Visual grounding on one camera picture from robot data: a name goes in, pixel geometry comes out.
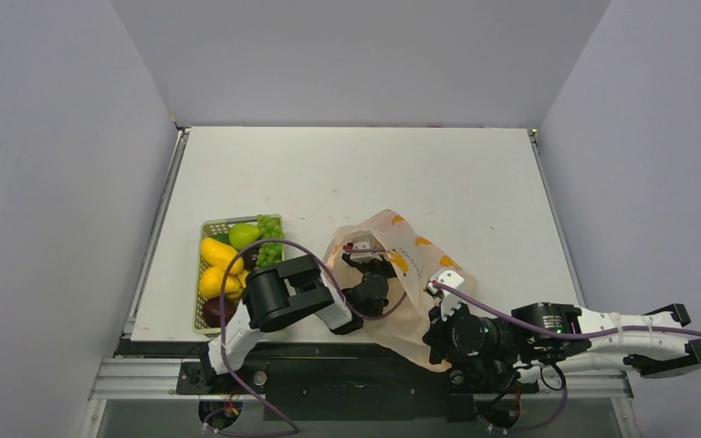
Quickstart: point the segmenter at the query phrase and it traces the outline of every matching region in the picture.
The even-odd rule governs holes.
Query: beige fabric bag
[[[384,248],[396,271],[388,280],[388,300],[391,308],[402,294],[407,298],[388,318],[364,321],[364,331],[372,340],[392,349],[408,360],[432,371],[449,368],[446,361],[433,365],[428,362],[430,348],[423,341],[429,328],[428,311],[436,300],[424,291],[429,277],[445,266],[456,269],[466,279],[466,292],[472,293],[476,280],[464,271],[437,245],[417,234],[396,212],[383,210],[357,225],[343,226],[334,234],[324,261],[342,288],[353,287],[361,281],[361,273],[340,258],[342,246],[354,238],[371,235]]]

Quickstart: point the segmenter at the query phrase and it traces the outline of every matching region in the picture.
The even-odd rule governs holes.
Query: gray wall
[[[701,329],[701,2],[613,0],[540,134],[588,304]],[[701,436],[701,371],[633,383],[645,437]]]
[[[183,125],[538,126],[609,0],[112,0]]]
[[[174,141],[108,0],[0,1],[0,437],[76,434]]]

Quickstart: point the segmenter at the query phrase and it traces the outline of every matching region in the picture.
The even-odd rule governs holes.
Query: black cable
[[[544,367],[539,368],[539,376],[541,376],[541,383],[544,383],[544,386],[547,388],[550,388],[553,391],[563,391],[563,388],[566,387],[566,376],[563,373],[563,370],[560,369],[557,363],[553,363],[550,365],[555,372],[558,373],[558,377],[560,377],[560,387],[559,388],[552,388],[549,386],[549,383],[547,383],[547,380],[544,379]]]

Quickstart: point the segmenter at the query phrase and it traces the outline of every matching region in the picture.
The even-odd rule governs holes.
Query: bunch of grapes
[[[262,238],[283,238],[283,228],[280,225],[280,219],[262,215],[256,217],[256,226],[262,230]],[[283,245],[275,242],[267,242],[259,246],[259,255],[256,258],[257,266],[268,266],[281,261],[283,254]]]

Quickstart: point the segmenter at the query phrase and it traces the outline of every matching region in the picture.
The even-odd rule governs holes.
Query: green basket
[[[283,218],[279,214],[269,214],[269,216],[278,219],[281,228],[283,228]],[[216,221],[205,222],[200,226],[200,241],[206,237],[218,235],[219,233],[229,233],[229,230],[233,225],[243,223],[256,225],[256,216],[236,217],[232,219],[219,219]],[[208,269],[211,267],[211,265],[200,257],[200,241],[197,242],[197,276],[195,277],[194,285],[194,318],[192,331],[212,338],[221,333],[222,330],[220,328],[208,327],[208,324],[205,324],[205,321],[203,321],[203,305],[207,299],[201,297],[198,291],[200,290],[200,277],[203,275],[203,272],[205,272],[205,269]],[[284,259],[283,249],[281,249],[280,257],[281,260]]]

